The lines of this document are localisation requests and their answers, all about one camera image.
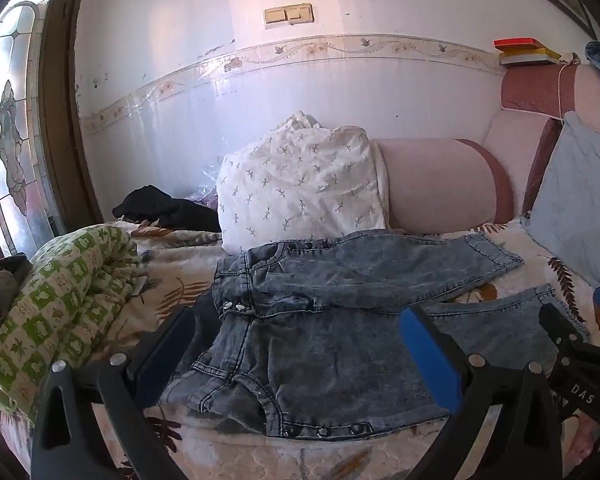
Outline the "blue denim jeans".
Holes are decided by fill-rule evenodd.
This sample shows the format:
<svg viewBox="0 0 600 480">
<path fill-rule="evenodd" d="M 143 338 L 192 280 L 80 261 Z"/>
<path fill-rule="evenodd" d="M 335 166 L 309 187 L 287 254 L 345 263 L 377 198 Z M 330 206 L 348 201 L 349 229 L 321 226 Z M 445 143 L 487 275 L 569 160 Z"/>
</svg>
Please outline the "blue denim jeans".
<svg viewBox="0 0 600 480">
<path fill-rule="evenodd" d="M 523 263 L 481 234 L 383 230 L 229 256 L 195 304 L 195 336 L 161 400 L 291 439 L 362 439 L 441 418 L 401 339 L 401 313 L 421 308 L 494 365 L 550 366 L 557 350 L 539 322 L 558 301 L 550 285 L 458 302 Z"/>
</svg>

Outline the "light blue pillow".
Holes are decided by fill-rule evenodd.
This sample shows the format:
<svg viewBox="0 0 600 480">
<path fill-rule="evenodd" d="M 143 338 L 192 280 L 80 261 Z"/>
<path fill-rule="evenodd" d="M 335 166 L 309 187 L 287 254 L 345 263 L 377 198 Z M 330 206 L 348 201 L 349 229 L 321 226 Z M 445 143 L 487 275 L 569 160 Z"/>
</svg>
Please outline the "light blue pillow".
<svg viewBox="0 0 600 480">
<path fill-rule="evenodd" d="M 576 113 L 544 172 L 526 230 L 592 286 L 600 286 L 600 133 Z"/>
</svg>

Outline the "green white patterned quilt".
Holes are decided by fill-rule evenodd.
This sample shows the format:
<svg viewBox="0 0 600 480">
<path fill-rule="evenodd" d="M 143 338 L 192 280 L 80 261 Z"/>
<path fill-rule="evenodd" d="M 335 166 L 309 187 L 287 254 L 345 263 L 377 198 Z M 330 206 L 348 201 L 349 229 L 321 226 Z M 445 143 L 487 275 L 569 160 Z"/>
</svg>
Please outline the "green white patterned quilt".
<svg viewBox="0 0 600 480">
<path fill-rule="evenodd" d="M 98 224 L 50 240 L 31 263 L 0 328 L 0 409 L 35 422 L 50 366 L 86 363 L 131 296 L 138 257 L 128 232 Z"/>
</svg>

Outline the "pink bolster cushion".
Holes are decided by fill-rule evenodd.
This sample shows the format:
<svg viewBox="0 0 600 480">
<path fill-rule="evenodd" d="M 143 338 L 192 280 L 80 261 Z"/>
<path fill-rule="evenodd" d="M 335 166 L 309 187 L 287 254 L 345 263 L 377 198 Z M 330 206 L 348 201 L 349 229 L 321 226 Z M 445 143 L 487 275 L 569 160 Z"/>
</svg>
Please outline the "pink bolster cushion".
<svg viewBox="0 0 600 480">
<path fill-rule="evenodd" d="M 480 144 L 466 139 L 389 139 L 376 144 L 388 174 L 393 229 L 444 234 L 514 218 L 509 176 Z"/>
</svg>

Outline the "pink maroon headboard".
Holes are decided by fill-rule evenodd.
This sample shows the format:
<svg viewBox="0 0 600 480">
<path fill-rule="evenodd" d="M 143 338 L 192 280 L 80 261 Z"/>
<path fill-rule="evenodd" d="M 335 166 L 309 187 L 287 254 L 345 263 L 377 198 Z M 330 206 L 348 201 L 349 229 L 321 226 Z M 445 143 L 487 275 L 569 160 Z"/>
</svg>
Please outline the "pink maroon headboard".
<svg viewBox="0 0 600 480">
<path fill-rule="evenodd" d="M 600 70 L 588 64 L 521 66 L 504 75 L 501 110 L 483 146 L 508 175 L 515 217 L 531 210 L 569 112 L 600 133 Z"/>
</svg>

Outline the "leaf pattern bed blanket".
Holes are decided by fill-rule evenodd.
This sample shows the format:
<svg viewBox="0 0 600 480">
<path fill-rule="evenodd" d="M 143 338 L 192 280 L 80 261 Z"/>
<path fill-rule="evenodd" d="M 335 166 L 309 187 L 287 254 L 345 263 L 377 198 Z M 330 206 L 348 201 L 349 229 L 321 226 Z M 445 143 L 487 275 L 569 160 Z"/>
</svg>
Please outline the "leaf pattern bed blanket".
<svg viewBox="0 0 600 480">
<path fill-rule="evenodd" d="M 176 307 L 193 304 L 227 255 L 219 237 L 211 233 L 133 228 L 128 222 L 121 223 L 121 229 L 136 243 L 146 282 L 110 326 L 97 348 L 100 358 L 132 348 Z M 455 298 L 456 304 L 476 306 L 547 284 L 585 325 L 592 344 L 600 346 L 600 306 L 584 278 L 536 244 L 518 220 L 487 224 L 478 231 L 521 256 L 524 265 L 465 292 Z M 430 420 L 373 439 L 321 443 L 256 436 L 182 404 L 150 408 L 146 416 L 191 479 L 403 479 L 443 426 L 442 420 Z"/>
</svg>

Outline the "black garment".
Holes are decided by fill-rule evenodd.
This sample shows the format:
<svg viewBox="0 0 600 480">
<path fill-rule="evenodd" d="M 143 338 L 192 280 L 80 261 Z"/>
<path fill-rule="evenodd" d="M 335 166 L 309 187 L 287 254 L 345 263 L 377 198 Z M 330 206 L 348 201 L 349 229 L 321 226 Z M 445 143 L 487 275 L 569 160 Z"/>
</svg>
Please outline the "black garment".
<svg viewBox="0 0 600 480">
<path fill-rule="evenodd" d="M 115 206 L 116 219 L 150 224 L 170 230 L 221 232 L 218 213 L 186 198 L 174 198 L 153 185 L 138 188 Z"/>
</svg>

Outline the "stack of books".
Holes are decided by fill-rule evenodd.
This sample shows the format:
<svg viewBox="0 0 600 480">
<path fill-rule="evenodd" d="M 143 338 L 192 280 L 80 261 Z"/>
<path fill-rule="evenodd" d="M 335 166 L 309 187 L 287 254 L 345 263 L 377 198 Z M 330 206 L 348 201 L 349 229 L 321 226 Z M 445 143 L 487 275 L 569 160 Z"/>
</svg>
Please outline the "stack of books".
<svg viewBox="0 0 600 480">
<path fill-rule="evenodd" d="M 562 55 L 541 44 L 532 37 L 503 38 L 493 41 L 500 52 L 500 64 L 514 66 L 524 64 L 558 64 Z"/>
</svg>

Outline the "stained glass window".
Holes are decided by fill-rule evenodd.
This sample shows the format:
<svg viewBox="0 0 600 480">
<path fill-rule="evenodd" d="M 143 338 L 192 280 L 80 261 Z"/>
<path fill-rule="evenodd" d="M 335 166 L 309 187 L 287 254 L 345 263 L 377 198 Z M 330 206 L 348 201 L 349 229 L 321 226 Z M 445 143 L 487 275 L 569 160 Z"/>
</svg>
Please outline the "stained glass window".
<svg viewBox="0 0 600 480">
<path fill-rule="evenodd" d="M 65 232 L 50 186 L 40 64 L 50 0 L 9 0 L 0 13 L 0 249 L 32 257 Z"/>
</svg>

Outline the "white patterned pillow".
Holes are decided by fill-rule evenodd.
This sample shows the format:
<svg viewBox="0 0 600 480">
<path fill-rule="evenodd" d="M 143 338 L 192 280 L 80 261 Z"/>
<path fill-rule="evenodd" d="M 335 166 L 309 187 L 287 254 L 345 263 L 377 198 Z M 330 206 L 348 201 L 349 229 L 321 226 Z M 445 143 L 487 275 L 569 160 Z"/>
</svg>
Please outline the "white patterned pillow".
<svg viewBox="0 0 600 480">
<path fill-rule="evenodd" d="M 388 174 L 364 129 L 299 112 L 223 159 L 215 185 L 223 249 L 314 240 L 389 226 Z"/>
</svg>

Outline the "beige wall switch plate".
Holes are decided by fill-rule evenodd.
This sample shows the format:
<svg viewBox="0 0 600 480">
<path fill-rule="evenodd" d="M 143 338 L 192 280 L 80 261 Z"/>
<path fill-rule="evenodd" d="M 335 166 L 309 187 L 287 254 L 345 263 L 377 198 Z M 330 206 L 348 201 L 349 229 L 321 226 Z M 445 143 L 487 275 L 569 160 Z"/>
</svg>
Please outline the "beige wall switch plate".
<svg viewBox="0 0 600 480">
<path fill-rule="evenodd" d="M 314 22 L 314 12 L 311 3 L 280 6 L 279 8 L 264 11 L 264 24 L 266 27 L 277 25 L 298 25 Z"/>
</svg>

